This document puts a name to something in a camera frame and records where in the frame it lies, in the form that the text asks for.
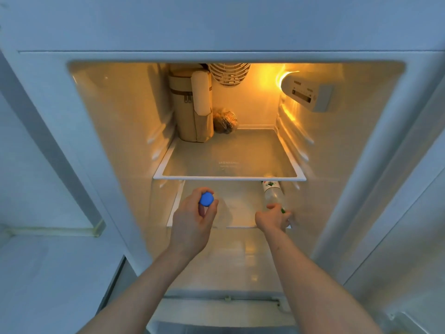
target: clear plastic bottle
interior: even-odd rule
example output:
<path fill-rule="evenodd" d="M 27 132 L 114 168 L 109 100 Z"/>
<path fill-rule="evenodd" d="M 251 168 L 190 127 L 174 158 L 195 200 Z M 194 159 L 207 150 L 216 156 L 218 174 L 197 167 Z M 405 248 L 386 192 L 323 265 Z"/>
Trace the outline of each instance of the clear plastic bottle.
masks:
<path fill-rule="evenodd" d="M 281 191 L 280 183 L 271 180 L 265 180 L 263 183 L 264 199 L 267 204 L 281 204 L 281 212 L 286 213 L 285 199 L 283 191 Z"/>

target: person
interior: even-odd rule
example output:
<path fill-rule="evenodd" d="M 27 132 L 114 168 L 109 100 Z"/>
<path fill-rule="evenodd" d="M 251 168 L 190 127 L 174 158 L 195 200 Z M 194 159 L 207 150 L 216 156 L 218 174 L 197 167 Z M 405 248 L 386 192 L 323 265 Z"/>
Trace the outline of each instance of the person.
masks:
<path fill-rule="evenodd" d="M 143 333 L 170 284 L 207 245 L 218 201 L 199 204 L 207 187 L 195 189 L 173 215 L 168 247 L 114 302 L 91 319 L 79 334 Z M 296 322 L 305 334 L 381 333 L 362 306 L 329 275 L 307 258 L 286 235 L 290 213 L 279 204 L 255 214 Z"/>

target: plastic wrap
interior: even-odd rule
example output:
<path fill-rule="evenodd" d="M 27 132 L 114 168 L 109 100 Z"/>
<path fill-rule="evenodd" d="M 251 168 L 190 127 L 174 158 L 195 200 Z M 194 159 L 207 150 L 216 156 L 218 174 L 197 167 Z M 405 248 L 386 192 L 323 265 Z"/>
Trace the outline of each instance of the plastic wrap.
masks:
<path fill-rule="evenodd" d="M 233 112 L 227 109 L 214 109 L 213 129 L 218 134 L 229 134 L 238 128 L 238 120 Z"/>

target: bottle label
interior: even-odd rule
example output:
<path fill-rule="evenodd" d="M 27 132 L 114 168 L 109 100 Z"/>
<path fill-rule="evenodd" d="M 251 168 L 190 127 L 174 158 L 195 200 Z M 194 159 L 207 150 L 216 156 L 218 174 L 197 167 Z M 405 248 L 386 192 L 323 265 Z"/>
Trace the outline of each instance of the bottle label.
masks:
<path fill-rule="evenodd" d="M 263 181 L 263 190 L 264 190 L 264 192 L 266 192 L 266 190 L 270 189 L 271 187 L 277 187 L 277 188 L 281 189 L 280 183 L 278 183 L 278 182 L 273 182 L 271 180 Z"/>

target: blue bottle cap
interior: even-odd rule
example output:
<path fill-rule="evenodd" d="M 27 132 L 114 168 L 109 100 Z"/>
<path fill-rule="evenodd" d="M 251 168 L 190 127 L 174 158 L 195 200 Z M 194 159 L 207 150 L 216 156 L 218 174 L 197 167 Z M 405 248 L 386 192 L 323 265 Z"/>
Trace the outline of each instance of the blue bottle cap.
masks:
<path fill-rule="evenodd" d="M 213 203 L 213 195 L 210 192 L 205 192 L 201 196 L 201 199 L 199 200 L 199 203 L 205 207 L 209 207 L 210 204 Z"/>

